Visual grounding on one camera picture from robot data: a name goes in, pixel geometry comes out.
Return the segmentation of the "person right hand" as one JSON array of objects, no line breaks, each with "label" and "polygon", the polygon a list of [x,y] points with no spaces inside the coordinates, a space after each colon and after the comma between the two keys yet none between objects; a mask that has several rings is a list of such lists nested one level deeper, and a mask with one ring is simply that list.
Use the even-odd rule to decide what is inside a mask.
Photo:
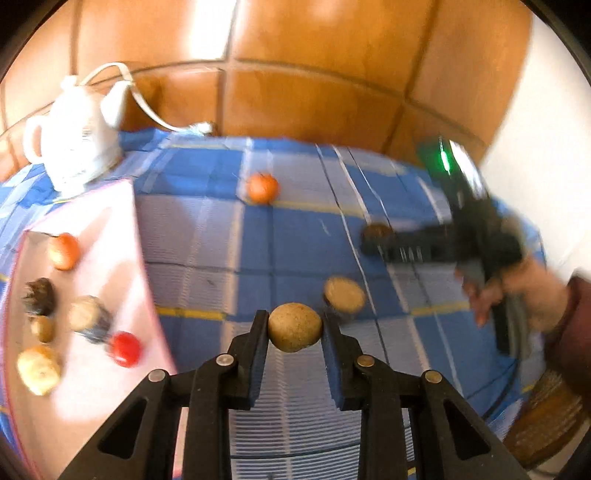
[{"label": "person right hand", "polygon": [[558,326],[568,307],[567,284],[533,257],[503,270],[484,286],[478,286],[459,269],[455,276],[462,281],[462,289],[479,327],[488,322],[492,307],[508,296],[516,296],[524,302],[530,328],[544,334]]}]

